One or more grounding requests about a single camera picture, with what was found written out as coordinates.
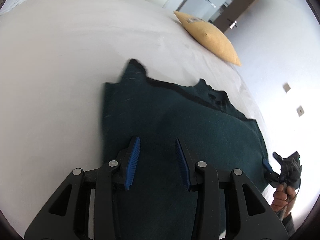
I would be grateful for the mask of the person's right hand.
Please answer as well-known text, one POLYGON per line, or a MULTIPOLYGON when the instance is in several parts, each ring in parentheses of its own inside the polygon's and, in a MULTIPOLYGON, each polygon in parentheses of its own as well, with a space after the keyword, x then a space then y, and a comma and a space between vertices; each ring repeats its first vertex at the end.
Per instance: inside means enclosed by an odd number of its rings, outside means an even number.
POLYGON ((284 185, 279 184, 273 194, 273 201, 271 208, 274 212, 279 212, 285 209, 284 217, 288 216, 293 209, 296 201, 296 191, 294 188, 287 186, 284 189, 284 185))

